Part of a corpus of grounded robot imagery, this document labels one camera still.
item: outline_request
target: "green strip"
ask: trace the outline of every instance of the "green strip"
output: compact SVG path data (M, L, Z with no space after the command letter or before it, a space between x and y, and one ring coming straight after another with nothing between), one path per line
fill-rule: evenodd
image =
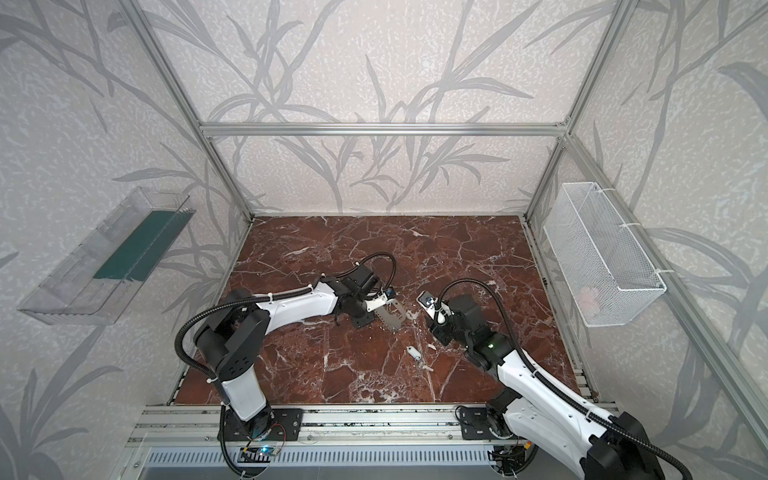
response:
M96 272L96 279L144 282L194 214L193 210L149 213Z

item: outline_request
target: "aluminum rail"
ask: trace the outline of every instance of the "aluminum rail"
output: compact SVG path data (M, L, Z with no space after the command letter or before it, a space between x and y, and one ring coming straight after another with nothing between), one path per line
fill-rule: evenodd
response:
M378 123L211 123L200 129L207 137L230 136L466 136L557 137L563 124L378 124Z

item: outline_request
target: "wall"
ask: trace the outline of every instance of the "wall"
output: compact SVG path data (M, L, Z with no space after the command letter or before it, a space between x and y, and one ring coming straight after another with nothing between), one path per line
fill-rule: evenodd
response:
M767 12L765 2L641 2L575 129L764 392ZM599 393L694 478L768 478L663 300L624 327L584 328L541 231L556 185L583 180L565 156L532 223Z
M552 137L219 140L251 209L272 214L519 213L554 147Z
M0 2L0 477L106 478L245 223L110 2ZM113 326L16 310L136 186L197 210Z
M766 14L635 12L577 134L768 393Z
M141 4L208 122L563 121L614 7L613 0ZM338 214L523 211L552 144L233 137L218 146L254 210Z

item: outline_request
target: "black cable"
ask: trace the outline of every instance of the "black cable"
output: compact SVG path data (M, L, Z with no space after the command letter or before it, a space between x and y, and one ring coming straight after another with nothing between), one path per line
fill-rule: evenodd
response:
M227 445L224 443L224 418L227 415L227 407L222 405L221 406L221 416L219 417L219 445L221 446L221 455L224 457L224 462L227 464L227 467L230 468L232 472L235 473L240 478L256 478L261 472L255 474L255 475L248 475L244 470L241 470L240 467L234 464L232 462L232 459L230 458L230 453L227 451Z
M512 469L512 475L516 476L518 473L520 473L523 470L525 470L526 468L528 468L528 466L533 462L533 459L536 457L537 453L538 453L538 445L533 445L533 447L531 448L531 453L528 455L527 458L525 458L523 460L523 464L520 465L520 468L518 468L517 470L515 470L514 468ZM504 454L504 453L498 453L498 452L488 452L488 454L491 457L496 457L496 458L494 458L494 461L501 462L502 466L504 464L504 460L505 459L507 459L507 458L514 458L515 456L517 456L517 455L513 455L513 454ZM502 477L510 476L510 475L504 475L504 470L502 468L499 468L499 467L496 468L496 472L498 474L500 474Z
M216 390L219 392L219 396L221 397L221 400L224 402L225 405L229 405L229 399L227 398L227 394L224 392L223 387L221 386L221 382L217 380L216 373L213 370L206 367L205 365L203 365L202 363L195 360L194 358L187 355L187 352L184 352L184 337L187 335L187 332L189 332L190 329L196 323L208 317L210 314L218 312L220 310L230 309L237 306L250 305L252 303L269 302L270 300L285 300L289 298L294 298L295 296L304 295L311 291L312 291L312 287L308 286L307 288L302 288L300 290L295 290L293 292L284 292L284 293L278 293L278 294L272 295L272 299L270 299L268 296L249 296L248 298L235 300L229 303L222 303L221 305L212 306L208 310L203 310L202 312L198 313L197 315L187 320L186 323L182 325L179 331L176 333L176 338L174 340L174 350L176 351L176 355L181 359L182 362L186 363L187 365L189 365L190 367L196 370L200 370L209 379L211 379L212 383L216 387Z
M485 289L486 292L488 292L491 295L493 300L496 302L498 311L502 314L502 319L504 319L504 324L507 327L507 332L509 333L509 339L510 339L510 343L512 344L512 348L518 353L518 356L520 357L520 359L523 361L523 363L528 368L528 370L530 370L531 373L533 373L536 379L538 379L541 383L543 383L555 395L557 395L561 400L563 400L568 405L570 405L577 412L584 415L587 418L587 420L595 421L598 425L602 426L606 430L609 430L615 435L624 437L630 442L633 442L635 445L649 451L650 453L653 453L658 458L661 458L665 462L669 463L682 474L683 480L693 480L693 476L690 474L690 471L680 460L678 460L677 458L674 458L672 455L658 448L657 446L651 444L650 442L646 442L643 439L639 439L635 435L632 435L631 433L622 429L619 425L616 425L614 423L613 418L611 418L611 421L608 421L603 417L593 412L590 412L590 410L587 407L573 400L568 394L561 391L552 382L550 382L547 379L547 377L542 375L541 372L539 372L536 369L533 363L531 363L531 360L528 359L528 356L525 354L525 351L520 346L520 342L518 341L517 337L512 333L512 329L510 327L509 315L507 314L507 311L504 308L501 297L487 283L481 282L480 280L476 280L473 278L461 278L459 280L454 280L451 283L449 283L444 289L442 289L440 296L435 302L435 316L434 316L435 323L437 323L439 307L442 305L442 299L445 296L445 293L448 292L448 290L452 288L454 285L457 285L459 283L474 283L475 285L481 286L483 289Z
M372 300L372 299L376 298L376 296L379 295L381 292L385 292L392 285L392 279L395 278L395 272L397 271L397 260L395 259L395 256L392 255L390 252L371 253L370 255L365 257L364 259L360 260L355 266L353 266L349 270L347 270L345 272L341 272L341 273L334 273L332 276L346 276L346 275L349 275L350 273L355 271L355 268L357 268L358 265L363 265L368 260L372 260L372 259L378 258L378 257L387 257L387 258L389 258L389 260L392 262L392 272L389 274L389 278L387 279L387 281L386 281L386 283L384 284L383 287L379 288L376 291L376 293L374 293L373 295L368 295L366 297L366 300Z

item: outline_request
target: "transparent acrylic box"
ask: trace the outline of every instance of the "transparent acrylic box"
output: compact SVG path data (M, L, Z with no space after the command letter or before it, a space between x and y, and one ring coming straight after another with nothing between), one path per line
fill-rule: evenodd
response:
M145 273L151 272L157 262L147 264L147 261L151 262L147 255L152 253L156 257L157 249L161 248L162 257L194 213L194 210L182 208L188 198L189 195L136 188L25 298L18 309L48 324L115 323L144 284L132 273L139 267ZM154 222L151 231L141 236L143 243L139 251L134 249L131 257L115 259L114 254L123 243L156 211L169 214L164 214L161 221ZM118 275L98 275L108 261L122 261Z

